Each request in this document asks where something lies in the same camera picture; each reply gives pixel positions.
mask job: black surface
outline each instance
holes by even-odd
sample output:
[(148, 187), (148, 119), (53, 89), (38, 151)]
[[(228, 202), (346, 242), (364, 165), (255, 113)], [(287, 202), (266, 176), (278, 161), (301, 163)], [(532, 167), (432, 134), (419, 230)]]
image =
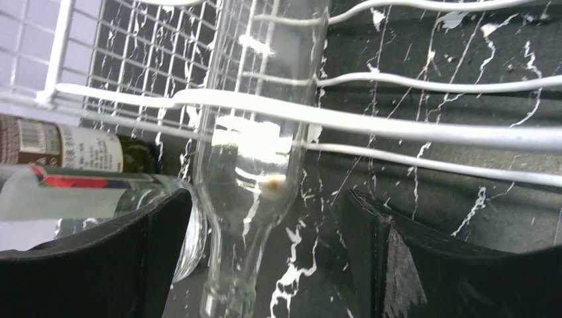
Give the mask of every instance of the black surface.
[(343, 194), (341, 219), (361, 317), (562, 316), (562, 246), (491, 250), (357, 191)]
[[(333, 15), (358, 2), (334, 1)], [(559, 1), (469, 13), (454, 28), (445, 28), (445, 15), (441, 13), (405, 7), (376, 10), (384, 15), (380, 24), (375, 25), (373, 14), (365, 11), (330, 28), (321, 76), (332, 78), (348, 72), (369, 71), (372, 67), (420, 80), (495, 83), (561, 73)], [(108, 13), (110, 18), (126, 25), (129, 11), (113, 8)], [(167, 15), (164, 18), (175, 19)], [(141, 27), (139, 34), (152, 32), (150, 25)], [(482, 27), (495, 30), (485, 34)], [(173, 32), (165, 28), (161, 31), (161, 44), (169, 45)], [(118, 56), (122, 53), (118, 49), (121, 42), (114, 44)], [(194, 45), (189, 43), (186, 56), (191, 55)], [(131, 58), (146, 62), (148, 47), (141, 45), (137, 50)], [(210, 51), (202, 48), (201, 54), (197, 54), (203, 64), (209, 56)], [(101, 77), (116, 78), (120, 65), (116, 63), (113, 67), (105, 65)], [(150, 61), (150, 65), (159, 67), (156, 61)], [(135, 82), (138, 72), (142, 70), (131, 68), (130, 74), (125, 74), (133, 87), (139, 85)], [(174, 72), (182, 76), (183, 65), (174, 67)], [(154, 86), (150, 78), (147, 87), (155, 93), (171, 95), (164, 91), (160, 77), (155, 78)], [(200, 84), (202, 78), (199, 74), (194, 84)], [(179, 85), (172, 90), (182, 88)], [(532, 127), (560, 125), (561, 100), (562, 92), (557, 89), (502, 95), (444, 95), (362, 82), (320, 90), (319, 106), (396, 119)], [(156, 112), (148, 110), (150, 115)], [(173, 121), (179, 118), (179, 111), (165, 115), (165, 119)], [(156, 140), (155, 134), (149, 132), (124, 127), (119, 127), (117, 132)], [(319, 141), (473, 166), (554, 174), (559, 174), (562, 164), (561, 157), (550, 154), (426, 145), (329, 129), (321, 132)], [(193, 142), (189, 140), (186, 144), (185, 140), (164, 135), (158, 142), (161, 142), (164, 173), (189, 179)], [(524, 253), (562, 242), (562, 196), (558, 189), (415, 169), (369, 158), (308, 152), (300, 196), (266, 245), (256, 287), (255, 317), (360, 317), (346, 246), (334, 211), (346, 189), (365, 191), (440, 233), (454, 234), (458, 239), (486, 248)], [(172, 286), (165, 317), (199, 317), (206, 274), (204, 260), (190, 277)]]
[(181, 189), (93, 229), (0, 252), (1, 316), (162, 316), (191, 204)]

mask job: bottle label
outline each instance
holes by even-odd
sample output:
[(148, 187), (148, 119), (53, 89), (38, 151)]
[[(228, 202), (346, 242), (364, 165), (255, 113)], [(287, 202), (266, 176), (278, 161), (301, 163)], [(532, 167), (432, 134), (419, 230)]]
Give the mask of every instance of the bottle label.
[(67, 170), (30, 165), (40, 187), (89, 189), (163, 189), (162, 183), (148, 174), (121, 174)]
[(75, 170), (123, 171), (123, 149), (114, 134), (0, 115), (0, 164)]

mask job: metal wire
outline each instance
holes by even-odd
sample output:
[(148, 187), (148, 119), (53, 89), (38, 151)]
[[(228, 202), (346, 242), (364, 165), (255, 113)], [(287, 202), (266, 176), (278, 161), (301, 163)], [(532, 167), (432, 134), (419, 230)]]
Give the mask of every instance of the metal wire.
[[(413, 3), (410, 0), (396, 1)], [(507, 6), (529, 1), (532, 0), (498, 0), (495, 3)], [(237, 42), (241, 39), (229, 37), (229, 33), (243, 34), (244, 30), (257, 29), (260, 38), (266, 39), (267, 46), (275, 24), (282, 21), (277, 17), (279, 0), (267, 2), (261, 8), (262, 12), (258, 12), (259, 6), (255, 2), (253, 5), (234, 2), (239, 6), (235, 8), (237, 15), (224, 22), (227, 25), (223, 28), (236, 32), (226, 32), (225, 49), (216, 52), (214, 58), (219, 59), (218, 70), (237, 72), (220, 74), (222, 83), (219, 87), (259, 95), (265, 80), (290, 81), (292, 85), (317, 80), (268, 77), (264, 74), (267, 55), (252, 53), (245, 45), (240, 52)], [(423, 3), (441, 5), (432, 1)], [(362, 4), (361, 8), (367, 8), (367, 4)], [(132, 0), (5, 1), (0, 7), (0, 29), (5, 33), (0, 38), (0, 106), (11, 103), (25, 107), (57, 107), (57, 110), (79, 118), (196, 138), (193, 131), (198, 123), (196, 110), (190, 105), (184, 105), (180, 110), (164, 109), (164, 106), (174, 103), (171, 97), (176, 92), (204, 86), (220, 9), (220, 0), (205, 1), (193, 7), (147, 5)], [(328, 85), (326, 80), (319, 83)], [(131, 95), (130, 98), (108, 100), (94, 94), (60, 93), (57, 87), (67, 84)], [(142, 101), (147, 99), (143, 98), (135, 99), (140, 101), (138, 103), (131, 103), (133, 96), (159, 97), (151, 101), (161, 101), (162, 106), (150, 105), (160, 109), (145, 107)], [(245, 115), (244, 111), (235, 112)], [(369, 149), (345, 145), (305, 146), (311, 150), (371, 156), (458, 174), (562, 186), (560, 178), (552, 175), (459, 167), (431, 160), (422, 162), (419, 158), (395, 156), (392, 159), (392, 154), (375, 154)]]
[[(214, 1), (175, 8), (129, 0), (8, 1), (0, 7), (0, 26), (13, 36), (0, 41), (0, 71), (9, 74), (0, 76), (0, 92), (35, 98), (44, 91), (54, 105), (144, 121), (152, 131), (193, 129), (195, 123), (184, 111), (178, 120), (177, 112), (168, 118), (142, 105), (51, 94), (58, 82), (151, 97), (201, 87), (219, 10)], [(39, 12), (53, 16), (43, 19)], [(40, 39), (41, 49), (27, 45), (34, 38)], [(57, 46), (60, 62), (51, 54)]]

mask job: wire basket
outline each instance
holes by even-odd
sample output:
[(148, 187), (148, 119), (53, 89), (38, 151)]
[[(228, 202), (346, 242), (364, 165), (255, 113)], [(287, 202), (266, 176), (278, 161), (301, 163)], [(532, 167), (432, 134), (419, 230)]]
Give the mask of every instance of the wire basket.
[[(259, 81), (293, 85), (329, 86), (346, 81), (384, 81), (418, 89), (451, 93), (500, 93), (561, 85), (562, 76), (498, 84), (431, 83), (394, 74), (345, 74), (338, 78), (311, 78), (303, 83), (264, 74), (245, 74), (246, 64), (261, 69), (267, 61), (254, 56), (237, 60), (232, 51), (220, 52), (221, 61), (239, 65), (237, 74), (223, 74), (223, 89), (204, 89), (214, 48), (221, 1), (210, 0), (24, 0), (5, 1), (0, 27), (0, 106), (21, 105), (49, 109), (75, 118), (197, 138), (196, 105), (224, 106), (243, 111), (323, 125), (341, 131), (390, 138), (486, 146), (510, 150), (562, 152), (562, 133), (555, 127), (476, 127), (381, 119), (306, 107), (257, 96)], [(318, 21), (276, 17), (272, 0), (268, 12), (241, 7), (227, 19), (236, 28), (251, 23), (304, 26)], [(434, 11), (485, 11), (533, 0), (489, 0), (442, 3), (428, 0), (370, 0), (359, 3), (329, 22), (340, 23), (359, 11), (383, 5), (407, 5)], [(47, 12), (56, 12), (49, 17)], [(51, 43), (51, 47), (41, 46)], [(267, 109), (253, 105), (264, 103)], [(562, 186), (562, 177), (437, 162), (381, 150), (342, 144), (307, 143), (309, 150), (341, 152), (457, 174)]]

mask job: white paint splatter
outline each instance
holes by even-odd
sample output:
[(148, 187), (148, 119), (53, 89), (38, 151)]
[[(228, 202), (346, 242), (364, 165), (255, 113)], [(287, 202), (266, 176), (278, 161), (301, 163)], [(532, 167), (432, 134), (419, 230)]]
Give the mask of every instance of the white paint splatter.
[(318, 246), (318, 238), (316, 238), (316, 241), (314, 242), (314, 246), (312, 248), (312, 266), (310, 268), (297, 268), (295, 265), (295, 262), (297, 260), (296, 247), (302, 242), (300, 229), (300, 225), (297, 225), (295, 232), (291, 231), (288, 227), (285, 228), (285, 231), (287, 232), (287, 235), (292, 242), (291, 257), (287, 259), (287, 271), (275, 283), (275, 290), (271, 295), (271, 302), (269, 303), (269, 318), (276, 318), (275, 314), (273, 314), (273, 309), (277, 304), (279, 304), (279, 299), (285, 299), (287, 312), (290, 316), (291, 299), (298, 293), (300, 277), (302, 275), (310, 277), (312, 274), (314, 274), (314, 272), (316, 272), (316, 247)]
[(410, 50), (412, 49), (412, 44), (410, 43), (410, 45), (408, 46), (408, 50), (406, 51), (406, 56), (404, 56), (404, 61), (409, 60), (408, 55), (410, 55)]
[[(431, 146), (430, 142), (426, 142), (425, 145), (421, 146), (420, 151), (418, 152), (417, 158), (421, 158), (424, 152)], [(418, 193), (418, 187), (420, 186), (420, 181), (418, 180), (418, 167), (410, 167), (414, 170), (414, 212), (412, 213), (412, 220), (416, 217), (416, 212), (418, 212), (418, 199), (420, 198), (420, 194)]]
[(260, 206), (260, 195), (254, 193), (254, 203), (248, 210), (248, 214), (244, 218), (244, 230), (242, 231), (242, 242), (244, 243), (244, 249), (246, 249), (246, 235), (250, 232), (250, 227), (252, 226), (252, 220), (256, 216), (258, 207)]
[(486, 67), (486, 65), (488, 65), (488, 63), (490, 63), (496, 55), (496, 46), (494, 45), (494, 42), (489, 39), (490, 34), (495, 32), (497, 29), (509, 24), (511, 19), (513, 19), (514, 17), (517, 17), (517, 15), (518, 14), (516, 13), (514, 15), (509, 16), (507, 19), (504, 20), (504, 22), (500, 23), (499, 25), (494, 24), (494, 23), (488, 23), (488, 24), (482, 25), (480, 27), (480, 31), (482, 31), (482, 35), (484, 36), (484, 40), (486, 41), (486, 45), (490, 49), (491, 54), (490, 54), (490, 57), (485, 59), (482, 62), (482, 64), (480, 65), (480, 74), (478, 75), (478, 79), (476, 80), (476, 83), (478, 83), (480, 81), (480, 79), (482, 78), (482, 75), (484, 74), (484, 68)]
[(367, 62), (367, 68), (371, 73), (380, 73), (380, 70), (376, 66), (373, 66), (370, 62)]
[(558, 213), (558, 223), (556, 223), (556, 232), (554, 233), (554, 241), (552, 242), (553, 245), (556, 245), (558, 242), (558, 232), (560, 231), (560, 224), (562, 222), (562, 208), (560, 208), (560, 213)]
[(372, 24), (374, 25), (376, 31), (380, 32), (380, 23), (386, 18), (386, 16), (384, 15), (384, 13), (373, 8), (370, 8), (370, 12), (372, 14)]
[[(529, 61), (527, 62), (526, 65), (526, 69), (537, 74), (537, 78), (542, 78), (543, 74), (541, 71), (539, 71), (539, 69), (535, 66), (535, 52), (531, 52), (531, 41), (527, 41), (525, 43), (525, 53), (524, 56), (526, 58), (529, 58)], [(527, 113), (527, 116), (525, 116), (525, 118), (523, 118), (522, 120), (518, 121), (517, 123), (511, 124), (510, 128), (512, 127), (516, 127), (516, 126), (520, 126), (521, 124), (523, 124), (524, 122), (526, 122), (527, 120), (529, 120), (529, 118), (533, 117), (533, 115), (535, 115), (535, 113), (537, 112), (537, 110), (539, 109), (539, 106), (541, 105), (541, 93), (542, 93), (543, 89), (539, 88), (537, 89), (536, 92), (536, 98), (535, 98), (535, 107), (533, 107), (533, 109)]]
[(459, 228), (456, 229), (455, 232), (451, 233), (451, 236), (456, 237), (457, 234), (459, 234), (459, 232), (463, 229), (463, 227), (465, 227), (471, 222), (471, 219), (476, 215), (476, 211), (484, 209), (485, 207), (486, 207), (486, 187), (480, 187), (480, 189), (478, 190), (478, 198), (476, 199), (473, 208), (471, 209), (467, 217), (465, 217), (461, 225), (459, 225)]
[(435, 58), (435, 51), (429, 50), (429, 52), (427, 52), (427, 58), (425, 59), (425, 66), (423, 67), (425, 71), (427, 71), (427, 68), (429, 67), (429, 63), (431, 63), (431, 61), (433, 61), (434, 58)]
[(215, 41), (215, 39), (213, 39), (211, 42), (209, 42), (209, 44), (207, 44), (207, 49), (209, 51), (214, 50), (215, 49), (215, 43), (216, 43), (216, 41)]
[(324, 198), (323, 198), (323, 197), (320, 198), (320, 211), (321, 211), (322, 213), (324, 212), (325, 204), (326, 204), (327, 202), (329, 202), (329, 200), (326, 201), (326, 202), (324, 202)]
[(456, 28), (461, 25), (463, 19), (468, 15), (468, 12), (449, 12), (446, 15), (438, 18), (438, 23), (443, 23), (444, 29)]
[(304, 207), (308, 206), (308, 200), (313, 198), (315, 195), (312, 191), (312, 188), (306, 187), (306, 180), (308, 179), (308, 172), (306, 170), (302, 170), (302, 178), (300, 180), (300, 197), (304, 203)]
[(463, 94), (456, 94), (453, 97), (449, 97), (449, 94), (446, 93), (445, 94), (445, 98), (443, 99), (443, 101), (437, 106), (437, 108), (434, 108), (430, 111), (427, 112), (427, 117), (425, 118), (425, 122), (429, 123), (429, 116), (433, 113), (438, 113), (437, 114), (437, 118), (435, 120), (436, 123), (439, 123), (441, 121), (441, 109), (443, 108), (443, 106), (451, 101), (456, 101), (457, 99), (459, 99)]
[(339, 237), (339, 242), (340, 242), (341, 246), (343, 246), (347, 250), (347, 245), (345, 244), (345, 241), (343, 240), (343, 235), (341, 234), (341, 232), (339, 230), (336, 230), (335, 232)]
[(324, 182), (322, 181), (322, 178), (320, 176), (318, 176), (318, 191), (322, 191), (322, 189), (324, 189)]
[(166, 13), (174, 13), (174, 6), (173, 5), (163, 5), (162, 10), (166, 11)]
[(510, 191), (511, 191), (511, 189), (513, 189), (514, 185), (515, 185), (515, 181), (513, 181), (513, 182), (511, 183), (511, 185), (508, 187), (508, 189), (507, 189), (505, 192), (498, 193), (498, 194), (496, 194), (496, 195), (494, 195), (494, 196), (488, 198), (487, 201), (490, 201), (490, 200), (492, 200), (492, 199), (496, 199), (497, 197), (500, 197), (500, 196), (502, 196), (502, 195), (506, 195), (506, 194), (510, 193)]
[(98, 224), (99, 221), (96, 218), (88, 217), (87, 219), (82, 221), (82, 228), (86, 230), (88, 228), (88, 225), (98, 225)]
[(201, 124), (201, 115), (197, 112), (197, 108), (192, 106), (185, 106), (185, 112), (188, 114), (189, 122), (188, 128), (194, 131), (199, 130), (199, 125)]
[(54, 228), (53, 238), (56, 239), (58, 237), (58, 233), (60, 233), (60, 226), (62, 224), (62, 219), (56, 220), (56, 225)]
[[(328, 40), (325, 40), (324, 49), (326, 49), (327, 47), (328, 47)], [(328, 78), (328, 74), (324, 70), (324, 67), (326, 66), (326, 61), (327, 58), (325, 56), (322, 56), (322, 59), (320, 61), (320, 78)], [(325, 95), (326, 95), (326, 90), (324, 88), (320, 88), (318, 91), (318, 103), (317, 103), (318, 108), (322, 107), (322, 98), (324, 98)], [(319, 143), (322, 130), (323, 127), (321, 125), (309, 125), (306, 141), (315, 144)]]

